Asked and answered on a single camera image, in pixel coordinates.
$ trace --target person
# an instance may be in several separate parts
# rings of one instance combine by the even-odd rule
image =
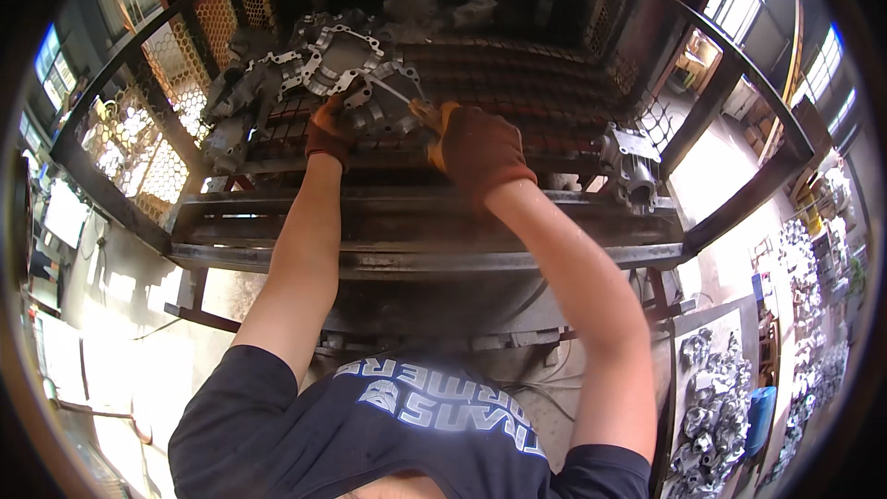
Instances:
[[[441,107],[431,157],[523,241],[583,343],[563,469],[551,472],[513,397],[446,361],[376,355],[302,389],[339,285],[349,146],[340,109],[334,96],[312,115],[304,183],[268,279],[172,434],[178,496],[646,497],[656,406],[641,305],[605,251],[537,187],[520,131],[478,108]]]

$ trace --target metal rail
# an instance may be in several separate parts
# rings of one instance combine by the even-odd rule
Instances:
[[[87,87],[80,101],[78,101],[73,107],[71,116],[62,127],[60,136],[50,153],[53,159],[73,176],[74,180],[77,181],[87,195],[110,214],[111,217],[135,233],[153,249],[158,250],[161,254],[170,256],[173,260],[182,261],[183,263],[194,262],[196,257],[191,253],[185,254],[183,249],[173,250],[170,234],[151,221],[149,217],[141,213],[139,208],[129,201],[113,183],[110,183],[103,173],[97,171],[78,142],[76,129],[84,123],[85,119],[87,119],[88,110],[93,99],[111,80],[114,74],[124,65],[124,63],[129,59],[140,55],[142,53],[140,50],[141,45],[151,35],[158,31],[161,26],[172,20],[174,16],[182,13],[186,9],[190,10],[195,1],[196,0],[177,1],[170,8],[163,11],[158,17],[152,19],[145,28],[139,31],[133,39],[130,39],[127,45],[105,65],[102,71],[97,74],[92,83]],[[699,139],[699,136],[702,135],[704,129],[711,121],[713,114],[719,110],[724,100],[726,100],[726,96],[732,91],[732,86],[739,77],[737,73],[742,73],[753,85],[755,85],[776,115],[783,121],[785,125],[786,145],[783,146],[781,154],[776,155],[770,160],[770,162],[765,164],[759,174],[752,178],[750,182],[731,197],[725,205],[722,205],[712,216],[704,219],[697,224],[696,227],[687,231],[683,238],[682,247],[673,244],[672,248],[669,249],[669,253],[664,256],[659,253],[653,254],[650,249],[632,249],[630,253],[619,252],[619,254],[623,255],[620,257],[622,260],[619,261],[621,266],[645,266],[644,264],[638,264],[638,262],[654,262],[658,264],[671,263],[671,265],[673,265],[675,262],[680,262],[692,257],[700,250],[713,243],[720,236],[724,235],[726,231],[745,219],[749,214],[754,212],[754,210],[763,204],[763,202],[775,194],[788,178],[794,173],[799,172],[814,153],[813,147],[810,145],[809,140],[797,124],[797,121],[791,114],[788,106],[782,102],[782,98],[773,90],[772,86],[765,80],[758,68],[748,61],[748,58],[742,51],[738,50],[732,39],[726,38],[726,36],[714,27],[708,19],[694,11],[693,8],[682,3],[680,0],[663,1],[671,10],[682,18],[686,24],[692,24],[708,35],[719,47],[721,47],[725,56],[725,61],[722,61],[720,67],[716,70],[712,82],[706,89],[704,97],[693,106],[693,110],[691,110],[684,125],[677,131],[671,144],[663,151],[662,156],[666,159],[664,165],[665,172],[671,172],[671,170],[680,163],[687,151],[692,148],[695,142]],[[627,8],[628,9],[624,8],[624,13],[626,14],[630,12],[630,7],[627,6]],[[541,17],[543,17],[542,15],[547,11],[547,3],[540,4],[538,8],[538,12],[540,13],[539,19],[541,19]],[[187,24],[189,22],[194,22],[194,19],[190,14],[185,14],[183,18]],[[204,49],[203,52],[208,54],[208,51],[205,50],[205,39],[199,34],[197,34],[194,39],[197,41],[203,41],[199,42],[200,46],[198,49],[202,47]],[[156,80],[149,80],[146,84],[148,90],[152,91],[153,94],[157,94],[158,86]],[[164,122],[167,121],[168,117],[175,117],[175,115],[170,116],[171,112],[163,111],[164,109],[162,106],[163,105],[161,104],[161,117]],[[195,158],[196,155],[194,155],[193,151],[194,145],[191,144],[189,147],[189,143],[186,142],[187,139],[184,138],[182,132],[178,131],[178,129],[181,128],[181,124],[176,126],[176,121],[177,120],[171,122],[172,129],[164,127],[164,133],[170,139],[170,143],[172,143],[177,150],[181,149],[181,151],[179,151],[180,156],[193,164],[189,165],[189,168],[193,168],[194,172],[200,172],[200,160],[199,158]],[[424,159],[418,158],[414,153],[399,153],[395,151],[390,154],[393,156],[400,155],[398,156],[399,160],[394,162],[397,166],[420,167],[419,163],[424,163]],[[391,160],[392,158],[385,158],[382,155],[379,156],[377,160],[368,160],[367,162],[368,165],[374,162],[375,164],[372,164],[372,167],[390,168],[392,164],[390,164],[389,161]],[[545,157],[535,158],[533,155],[528,155],[530,166],[540,172],[562,171],[562,164],[547,164],[546,160]],[[580,165],[581,163],[586,163],[587,165],[582,167]],[[583,175],[593,175],[596,173],[594,164],[593,158],[581,158],[573,172],[580,172]],[[259,173],[290,170],[304,170],[304,161],[300,158],[262,160],[255,163],[244,164],[238,172]],[[229,260],[231,255],[236,256],[237,254],[240,254],[239,252],[234,251],[235,249],[216,247],[215,250],[207,252],[207,258],[216,258],[217,261],[213,262],[216,262],[217,265],[228,263],[230,266],[231,263],[226,259]],[[264,255],[266,253],[259,252],[256,254]],[[511,253],[495,252],[493,254],[499,255]],[[351,259],[351,261],[345,263],[346,271],[351,270],[356,274],[366,274],[378,271],[375,268],[367,268],[368,266],[371,266],[372,258],[371,256],[366,256],[366,253],[355,252],[351,257],[347,257],[346,255],[346,258]],[[389,264],[389,266],[403,267],[401,270],[403,273],[422,272],[421,268],[416,268],[414,260],[415,257],[397,257],[393,263]],[[494,256],[475,260],[480,262],[479,266],[485,266],[487,269],[532,269],[530,268],[530,263],[520,256]],[[254,261],[255,258],[244,260],[245,263]]]

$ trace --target forearm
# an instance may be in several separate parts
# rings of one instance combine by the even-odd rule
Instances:
[[[312,155],[299,194],[274,245],[269,281],[320,285],[332,305],[339,285],[341,164]]]
[[[338,160],[309,157],[274,246],[268,280],[231,343],[277,355],[300,386],[339,289],[340,181]]]
[[[591,355],[626,343],[649,347],[648,325],[631,285],[605,250],[539,188],[527,181],[507,183],[488,194],[485,205],[532,253]]]

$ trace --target metal grate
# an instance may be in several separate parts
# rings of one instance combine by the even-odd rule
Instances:
[[[621,98],[613,82],[582,55],[527,42],[489,39],[436,39],[406,45],[404,60],[422,74],[422,88],[434,103],[458,101],[504,116],[521,128],[528,154],[575,160],[593,152],[591,141],[608,121],[644,128],[641,115],[614,110]],[[319,99],[294,96],[272,110],[272,135],[253,146],[249,160],[297,158],[304,150],[304,129]],[[358,154],[383,151],[420,153],[420,135],[358,137]]]
[[[274,17],[271,0],[243,0],[250,27],[274,31],[277,20]]]
[[[209,76],[190,32],[181,21],[163,25],[142,45],[142,50],[173,112],[194,138],[194,145],[200,147],[209,134],[209,128],[200,122],[200,110],[207,103]]]
[[[613,55],[613,62],[607,67],[607,73],[619,91],[627,95],[631,93],[634,82],[638,78],[638,65],[634,60],[627,61],[619,53]]]
[[[178,200],[188,170],[163,138],[144,94],[128,85],[113,100],[96,102],[90,123],[82,144],[98,171],[160,222]]]
[[[178,17],[141,49],[144,58],[127,62],[118,74],[126,87],[113,100],[93,106],[81,143],[99,172],[162,224],[189,175],[164,137],[162,120],[171,112],[199,148],[209,133],[200,122],[209,76]]]
[[[231,0],[199,0],[194,8],[219,69],[228,65],[228,39],[237,29]]]
[[[602,0],[598,12],[592,13],[585,28],[583,43],[595,55],[600,56],[603,53],[615,18],[624,2],[625,0]]]

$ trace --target brown leather glove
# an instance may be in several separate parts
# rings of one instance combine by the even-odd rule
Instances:
[[[537,183],[523,158],[521,131],[504,117],[445,103],[438,131],[443,136],[429,157],[476,208],[482,208],[483,199],[499,185],[522,179]]]
[[[354,143],[354,135],[340,122],[344,106],[341,94],[334,94],[317,109],[308,120],[308,143],[305,145],[305,158],[316,152],[326,152],[341,163],[342,170],[348,172],[348,149]]]

